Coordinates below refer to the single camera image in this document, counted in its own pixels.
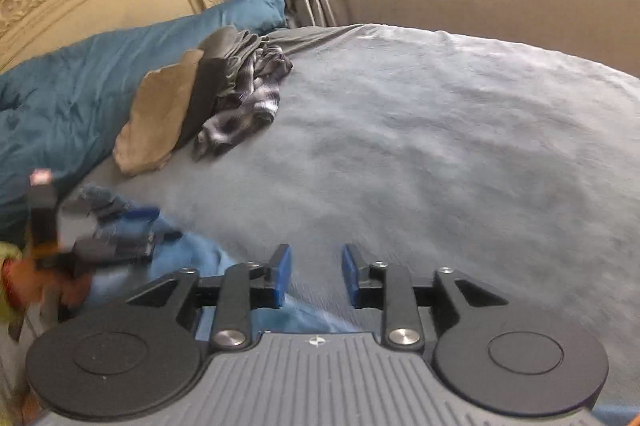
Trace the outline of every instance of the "beige wall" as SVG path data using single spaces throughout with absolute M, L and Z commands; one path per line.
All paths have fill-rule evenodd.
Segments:
M 640 76 L 640 0 L 347 0 L 354 23 L 517 41 Z

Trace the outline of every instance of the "black device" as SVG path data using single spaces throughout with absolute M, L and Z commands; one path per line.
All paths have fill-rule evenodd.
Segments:
M 224 276 L 191 268 L 54 327 L 26 360 L 46 425 L 596 425 L 607 377 L 602 345 L 579 324 L 450 268 L 412 279 L 365 263 L 342 272 L 356 308 L 382 310 L 379 339 L 253 330 L 252 309 L 278 308 L 290 248 Z M 194 339 L 216 306 L 208 342 Z M 425 338 L 430 307 L 437 338 Z

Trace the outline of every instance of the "round black disc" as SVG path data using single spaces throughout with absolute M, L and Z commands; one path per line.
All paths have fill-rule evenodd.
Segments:
M 587 330 L 524 305 L 475 308 L 438 340 L 433 366 L 464 399 L 501 414 L 593 406 L 609 361 Z
M 162 309 L 118 305 L 76 317 L 31 346 L 27 377 L 56 412 L 118 420 L 171 401 L 194 379 L 200 350 Z

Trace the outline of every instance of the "plaid shirt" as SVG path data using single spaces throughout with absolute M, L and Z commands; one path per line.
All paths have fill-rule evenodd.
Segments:
M 196 160 L 219 156 L 273 122 L 280 103 L 280 83 L 293 65 L 282 49 L 265 38 L 238 70 L 236 88 L 219 98 L 215 115 L 205 121 L 193 145 Z

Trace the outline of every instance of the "gray blanket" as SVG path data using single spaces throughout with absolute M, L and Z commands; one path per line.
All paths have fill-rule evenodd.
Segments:
M 640 395 L 640 86 L 522 44 L 364 25 L 272 35 L 293 61 L 273 125 L 224 157 L 89 177 L 241 259 L 294 248 L 293 294 L 364 327 L 340 247 L 449 265 L 603 341 L 604 403 Z

